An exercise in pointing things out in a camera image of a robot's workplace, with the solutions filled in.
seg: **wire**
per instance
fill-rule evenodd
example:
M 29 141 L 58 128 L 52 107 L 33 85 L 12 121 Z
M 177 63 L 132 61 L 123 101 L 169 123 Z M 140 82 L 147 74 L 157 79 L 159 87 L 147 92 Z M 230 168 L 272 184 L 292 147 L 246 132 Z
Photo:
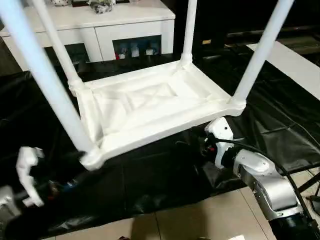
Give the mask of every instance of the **wire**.
M 304 199 L 302 198 L 299 190 L 298 190 L 298 187 L 295 183 L 295 181 L 292 179 L 292 177 L 290 176 L 290 174 L 288 173 L 288 171 L 281 165 L 279 164 L 277 161 L 275 161 L 274 159 L 272 159 L 271 157 L 269 157 L 266 153 L 264 153 L 263 151 L 261 151 L 260 149 L 258 148 L 255 148 L 253 146 L 250 146 L 250 145 L 247 145 L 247 144 L 244 144 L 244 143 L 241 143 L 241 142 L 238 142 L 238 141 L 235 141 L 235 140 L 227 140 L 227 139 L 219 139 L 219 138 L 215 138 L 215 136 L 213 134 L 209 134 L 208 135 L 208 138 L 214 142 L 214 143 L 218 143 L 218 142 L 222 142 L 222 143 L 229 143 L 229 144 L 235 144 L 235 145 L 238 145 L 238 146 L 241 146 L 242 148 L 248 150 L 248 151 L 252 151 L 252 152 L 255 152 L 255 153 L 259 153 L 263 156 L 265 156 L 266 158 L 268 158 L 271 162 L 274 163 L 274 165 L 280 169 L 283 174 L 288 178 L 289 182 L 291 183 L 292 185 L 292 188 L 296 194 L 296 197 L 298 198 L 300 204 L 301 204 L 301 207 L 306 215 L 306 217 L 310 220 L 310 221 L 313 221 L 313 218 L 311 217 L 310 215 L 310 212 L 304 202 Z
M 315 191 L 315 194 L 314 194 L 315 196 L 318 196 L 319 190 L 320 190 L 320 184 L 318 185 L 318 188 Z
M 310 170 L 310 169 L 308 169 L 307 170 L 312 176 L 315 176 L 315 174 Z

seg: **tile floor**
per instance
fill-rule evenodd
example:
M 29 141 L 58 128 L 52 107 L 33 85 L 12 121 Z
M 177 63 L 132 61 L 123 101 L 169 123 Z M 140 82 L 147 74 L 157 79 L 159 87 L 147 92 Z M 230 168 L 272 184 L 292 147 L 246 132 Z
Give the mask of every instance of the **tile floor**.
M 312 172 L 316 174 L 319 169 L 312 169 Z M 300 186 L 312 175 L 304 171 L 292 177 Z M 314 185 L 302 196 L 311 195 L 316 189 L 317 185 Z M 312 212 L 309 202 L 306 203 L 320 224 L 320 217 Z M 125 219 L 49 240 L 118 240 L 121 236 L 132 240 L 196 240 L 198 237 L 212 240 L 276 239 L 251 190 L 243 188 L 196 204 Z

